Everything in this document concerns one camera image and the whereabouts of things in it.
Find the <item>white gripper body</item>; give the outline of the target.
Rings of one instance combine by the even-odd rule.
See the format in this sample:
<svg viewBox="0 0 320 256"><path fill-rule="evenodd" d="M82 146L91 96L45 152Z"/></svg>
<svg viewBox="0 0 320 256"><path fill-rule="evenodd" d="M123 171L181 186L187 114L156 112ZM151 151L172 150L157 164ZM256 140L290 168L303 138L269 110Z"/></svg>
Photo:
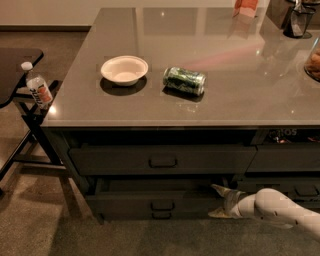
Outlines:
<svg viewBox="0 0 320 256"><path fill-rule="evenodd" d="M248 194L238 190L229 190L224 194L224 210L229 218L244 218L240 211L240 201L247 197Z"/></svg>

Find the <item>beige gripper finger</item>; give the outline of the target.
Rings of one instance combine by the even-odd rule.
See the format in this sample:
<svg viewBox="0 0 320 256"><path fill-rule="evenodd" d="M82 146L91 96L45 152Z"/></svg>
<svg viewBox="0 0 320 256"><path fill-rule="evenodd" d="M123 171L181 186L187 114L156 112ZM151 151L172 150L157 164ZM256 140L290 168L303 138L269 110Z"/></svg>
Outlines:
<svg viewBox="0 0 320 256"><path fill-rule="evenodd" d="M217 184L212 184L211 187L215 189L221 197L227 197L232 193L232 190L230 188L223 187Z"/></svg>
<svg viewBox="0 0 320 256"><path fill-rule="evenodd" d="M211 218L231 218L231 215L223 207L219 207L217 209L214 209L213 211L210 211L208 213L208 216Z"/></svg>

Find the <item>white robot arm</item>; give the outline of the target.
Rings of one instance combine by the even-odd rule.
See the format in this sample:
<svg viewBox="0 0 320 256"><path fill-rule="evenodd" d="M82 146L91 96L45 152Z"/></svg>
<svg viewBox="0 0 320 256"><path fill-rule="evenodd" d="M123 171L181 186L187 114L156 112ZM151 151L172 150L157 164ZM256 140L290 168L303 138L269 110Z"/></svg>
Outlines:
<svg viewBox="0 0 320 256"><path fill-rule="evenodd" d="M320 214L304 208L283 193L263 188L255 194L212 184L224 198L223 206L208 215L212 218L254 219L283 229L293 227L320 242Z"/></svg>

